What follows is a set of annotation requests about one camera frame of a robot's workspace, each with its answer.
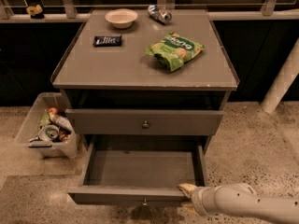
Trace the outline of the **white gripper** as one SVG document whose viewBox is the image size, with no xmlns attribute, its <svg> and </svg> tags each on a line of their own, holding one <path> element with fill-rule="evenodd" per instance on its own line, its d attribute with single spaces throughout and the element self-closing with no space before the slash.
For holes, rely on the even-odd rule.
<svg viewBox="0 0 299 224">
<path fill-rule="evenodd" d="M 190 212 L 196 212 L 202 217 L 207 217 L 212 214 L 208 209 L 207 204 L 210 201 L 212 188 L 209 187 L 196 187 L 193 184 L 183 183 L 179 184 L 178 188 L 183 194 L 192 202 L 182 202 L 180 205 Z"/>
</svg>

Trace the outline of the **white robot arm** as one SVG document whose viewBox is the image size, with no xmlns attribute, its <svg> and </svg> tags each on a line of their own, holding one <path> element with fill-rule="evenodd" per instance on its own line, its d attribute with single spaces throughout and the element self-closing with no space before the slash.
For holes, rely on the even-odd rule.
<svg viewBox="0 0 299 224">
<path fill-rule="evenodd" d="M 179 184 L 188 199 L 181 205 L 202 217 L 224 214 L 230 217 L 254 217 L 273 224 L 299 224 L 299 199 L 259 196 L 246 183 L 197 187 Z"/>
</svg>

